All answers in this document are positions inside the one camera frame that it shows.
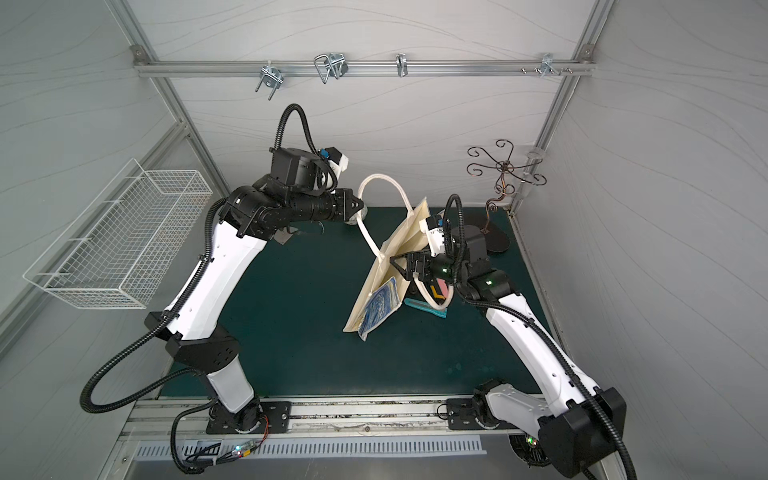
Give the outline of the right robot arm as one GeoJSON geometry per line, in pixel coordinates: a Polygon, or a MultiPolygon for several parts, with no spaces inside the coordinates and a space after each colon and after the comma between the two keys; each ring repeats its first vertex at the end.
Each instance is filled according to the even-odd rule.
{"type": "Polygon", "coordinates": [[[455,296],[476,308],[512,347],[536,382],[541,395],[523,393],[509,383],[489,381],[475,394],[475,419],[483,428],[511,424],[527,437],[561,475],[593,475],[590,467],[617,454],[628,479],[638,474],[623,439],[627,405],[614,388],[604,389],[580,369],[542,326],[526,298],[509,276],[492,266],[485,236],[465,221],[461,199],[453,194],[446,216],[428,217],[429,241],[441,242],[433,250],[390,257],[399,275],[414,283],[423,276],[445,281],[455,296]]]}

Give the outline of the teal utility knife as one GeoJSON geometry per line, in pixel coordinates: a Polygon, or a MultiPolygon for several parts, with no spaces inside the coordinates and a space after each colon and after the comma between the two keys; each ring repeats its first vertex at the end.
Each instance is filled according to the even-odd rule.
{"type": "Polygon", "coordinates": [[[425,312],[428,314],[431,314],[433,316],[436,316],[438,318],[446,318],[447,317],[447,311],[446,310],[437,310],[433,307],[431,307],[427,302],[423,300],[417,300],[414,298],[406,297],[404,299],[404,304],[410,308],[413,308],[415,310],[425,312]]]}

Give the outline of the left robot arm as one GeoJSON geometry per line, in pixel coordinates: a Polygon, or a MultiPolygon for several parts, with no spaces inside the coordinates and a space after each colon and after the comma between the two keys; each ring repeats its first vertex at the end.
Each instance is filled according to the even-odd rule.
{"type": "Polygon", "coordinates": [[[277,125],[269,174],[237,188],[208,210],[204,252],[173,302],[147,318],[148,333],[129,344],[86,382],[79,404],[90,414],[120,409],[176,378],[168,374],[125,398],[97,404],[98,383],[120,362],[154,338],[165,341],[179,375],[202,376],[212,392],[215,420],[231,431],[250,433],[263,410],[239,360],[239,343],[218,323],[230,295],[255,257],[276,233],[299,222],[347,222],[364,204],[338,177],[346,157],[315,146],[304,109],[288,105],[277,125]]]}

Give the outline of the cream canvas tote bag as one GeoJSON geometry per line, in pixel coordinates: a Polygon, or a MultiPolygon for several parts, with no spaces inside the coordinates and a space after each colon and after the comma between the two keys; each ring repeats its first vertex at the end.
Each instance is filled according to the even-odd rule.
{"type": "Polygon", "coordinates": [[[402,186],[384,174],[366,177],[358,188],[358,195],[362,196],[365,188],[373,181],[385,181],[394,186],[403,200],[406,216],[382,244],[377,244],[368,231],[363,212],[353,217],[374,254],[372,267],[343,328],[345,333],[356,333],[361,340],[366,340],[372,331],[397,312],[411,286],[417,289],[430,309],[439,313],[447,310],[454,296],[454,288],[441,280],[436,282],[434,289],[428,288],[427,272],[418,273],[413,280],[406,278],[406,256],[409,253],[425,252],[432,259],[445,251],[442,246],[443,235],[427,226],[430,216],[427,200],[423,199],[417,206],[412,206],[402,186]]]}

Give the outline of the pink utility knife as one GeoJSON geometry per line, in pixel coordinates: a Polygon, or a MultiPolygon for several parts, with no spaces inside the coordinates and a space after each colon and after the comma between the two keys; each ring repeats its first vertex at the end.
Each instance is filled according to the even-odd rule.
{"type": "Polygon", "coordinates": [[[449,288],[444,280],[438,279],[435,283],[435,286],[433,287],[433,290],[436,299],[445,299],[448,295],[449,288]]]}

